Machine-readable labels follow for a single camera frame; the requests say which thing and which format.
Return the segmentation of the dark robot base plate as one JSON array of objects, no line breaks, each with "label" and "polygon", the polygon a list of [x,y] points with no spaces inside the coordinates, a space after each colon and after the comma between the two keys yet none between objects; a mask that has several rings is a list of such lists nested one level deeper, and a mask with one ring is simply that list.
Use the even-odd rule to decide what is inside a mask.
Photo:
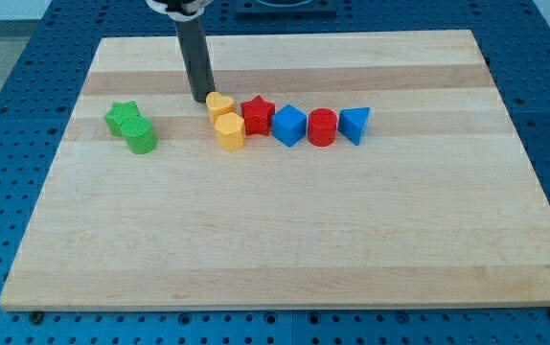
[{"label": "dark robot base plate", "polygon": [[262,14],[334,14],[337,0],[234,0],[237,16]]}]

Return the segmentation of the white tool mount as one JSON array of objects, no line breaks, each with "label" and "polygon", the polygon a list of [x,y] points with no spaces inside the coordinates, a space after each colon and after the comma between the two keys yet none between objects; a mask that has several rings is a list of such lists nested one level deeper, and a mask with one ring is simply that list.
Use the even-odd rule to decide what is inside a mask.
[{"label": "white tool mount", "polygon": [[200,17],[211,0],[146,0],[155,12],[165,14],[176,22],[188,22]]}]

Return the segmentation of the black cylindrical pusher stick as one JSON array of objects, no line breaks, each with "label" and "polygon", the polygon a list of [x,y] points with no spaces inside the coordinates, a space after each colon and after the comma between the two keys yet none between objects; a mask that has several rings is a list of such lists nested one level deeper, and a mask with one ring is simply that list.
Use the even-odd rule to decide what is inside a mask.
[{"label": "black cylindrical pusher stick", "polygon": [[176,21],[175,30],[193,99],[205,103],[216,87],[202,19]]}]

